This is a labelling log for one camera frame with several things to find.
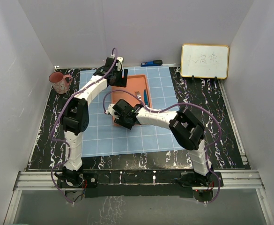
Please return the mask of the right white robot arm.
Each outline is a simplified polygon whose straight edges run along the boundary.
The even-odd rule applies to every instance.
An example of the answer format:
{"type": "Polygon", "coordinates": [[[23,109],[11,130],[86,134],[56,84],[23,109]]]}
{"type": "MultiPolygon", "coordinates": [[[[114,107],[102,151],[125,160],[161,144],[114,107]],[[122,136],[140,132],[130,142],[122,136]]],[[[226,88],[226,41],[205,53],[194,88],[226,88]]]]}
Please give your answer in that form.
{"type": "Polygon", "coordinates": [[[140,124],[170,130],[177,143],[188,151],[193,165],[193,173],[187,175],[186,180],[181,183],[186,186],[208,186],[212,181],[212,164],[205,151],[205,128],[187,108],[163,111],[141,104],[131,106],[120,99],[116,104],[109,104],[105,113],[114,117],[114,123],[127,129],[140,124]]]}

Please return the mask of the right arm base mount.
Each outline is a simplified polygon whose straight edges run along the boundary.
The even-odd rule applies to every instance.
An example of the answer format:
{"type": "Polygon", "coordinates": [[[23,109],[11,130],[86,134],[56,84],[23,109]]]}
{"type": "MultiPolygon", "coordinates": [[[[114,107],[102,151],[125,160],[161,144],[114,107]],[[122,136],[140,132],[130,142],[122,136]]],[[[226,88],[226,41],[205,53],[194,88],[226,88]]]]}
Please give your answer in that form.
{"type": "Polygon", "coordinates": [[[178,183],[182,187],[206,187],[211,188],[218,187],[219,184],[223,186],[222,175],[220,172],[216,172],[215,175],[208,172],[203,176],[195,172],[182,172],[179,178],[174,178],[172,183],[178,183]]]}

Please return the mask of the blue checked tablecloth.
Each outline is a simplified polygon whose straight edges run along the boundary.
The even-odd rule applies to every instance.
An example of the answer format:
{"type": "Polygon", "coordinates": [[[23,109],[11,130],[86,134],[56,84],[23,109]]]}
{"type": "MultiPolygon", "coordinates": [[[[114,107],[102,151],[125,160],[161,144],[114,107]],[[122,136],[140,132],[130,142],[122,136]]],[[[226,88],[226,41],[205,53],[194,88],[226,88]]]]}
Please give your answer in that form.
{"type": "MultiPolygon", "coordinates": [[[[128,74],[147,76],[151,105],[155,109],[177,103],[168,66],[129,67],[128,74]]],[[[89,106],[89,125],[83,133],[83,157],[181,149],[173,134],[165,128],[135,125],[129,130],[115,125],[112,117],[104,114],[102,106],[111,103],[111,97],[105,96],[111,90],[108,87],[102,91],[89,106]]]]}

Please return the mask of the orange plastic tray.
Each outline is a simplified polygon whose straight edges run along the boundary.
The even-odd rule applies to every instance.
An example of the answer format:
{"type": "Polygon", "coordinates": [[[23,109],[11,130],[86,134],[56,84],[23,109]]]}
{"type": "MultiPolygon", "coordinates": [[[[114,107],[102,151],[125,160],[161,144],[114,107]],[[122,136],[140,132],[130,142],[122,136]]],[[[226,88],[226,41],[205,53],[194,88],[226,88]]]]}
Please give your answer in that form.
{"type": "MultiPolygon", "coordinates": [[[[147,100],[148,100],[148,106],[152,106],[151,102],[151,95],[149,90],[149,84],[148,84],[148,78],[145,74],[140,75],[128,75],[127,77],[127,83],[126,87],[112,87],[112,90],[126,90],[129,93],[136,96],[136,92],[138,91],[141,94],[142,101],[145,100],[144,97],[144,91],[147,93],[147,100]]],[[[139,100],[137,100],[135,97],[132,97],[131,95],[117,91],[111,93],[111,102],[113,104],[117,103],[119,99],[124,99],[126,102],[128,102],[132,107],[134,107],[136,104],[139,104],[139,100]]]]}

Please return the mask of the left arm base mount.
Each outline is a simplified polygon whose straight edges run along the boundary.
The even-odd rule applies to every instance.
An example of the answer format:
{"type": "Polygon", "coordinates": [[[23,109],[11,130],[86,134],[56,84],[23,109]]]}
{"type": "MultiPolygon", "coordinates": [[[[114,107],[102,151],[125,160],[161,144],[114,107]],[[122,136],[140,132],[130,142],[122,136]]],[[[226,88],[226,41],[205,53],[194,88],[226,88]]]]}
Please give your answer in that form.
{"type": "Polygon", "coordinates": [[[73,188],[96,188],[98,185],[98,176],[95,173],[86,173],[82,169],[78,171],[71,171],[63,167],[61,173],[54,173],[58,178],[59,187],[73,187],[73,188]]]}

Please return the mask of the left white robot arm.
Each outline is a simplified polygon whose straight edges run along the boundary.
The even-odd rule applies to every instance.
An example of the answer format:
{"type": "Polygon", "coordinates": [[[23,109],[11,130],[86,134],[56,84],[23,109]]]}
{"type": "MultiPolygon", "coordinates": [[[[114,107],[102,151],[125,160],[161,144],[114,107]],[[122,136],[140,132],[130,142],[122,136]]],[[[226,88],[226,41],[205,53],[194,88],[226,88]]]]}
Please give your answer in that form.
{"type": "Polygon", "coordinates": [[[79,187],[84,180],[82,174],[83,132],[89,125],[89,105],[110,86],[126,87],[127,69],[123,69],[123,58],[111,56],[105,65],[98,68],[89,81],[68,103],[61,118],[66,144],[66,163],[60,179],[72,187],[79,187]]]}

